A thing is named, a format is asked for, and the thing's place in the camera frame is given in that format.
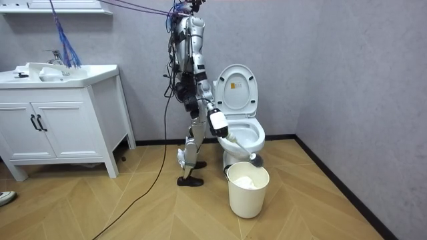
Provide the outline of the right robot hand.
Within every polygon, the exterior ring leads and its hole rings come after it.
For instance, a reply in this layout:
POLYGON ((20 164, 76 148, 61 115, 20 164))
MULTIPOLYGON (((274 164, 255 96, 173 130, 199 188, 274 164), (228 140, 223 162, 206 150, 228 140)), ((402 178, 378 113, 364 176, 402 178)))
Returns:
POLYGON ((207 112, 209 130, 215 137, 226 138, 229 134, 226 116, 218 108, 210 109, 207 112))

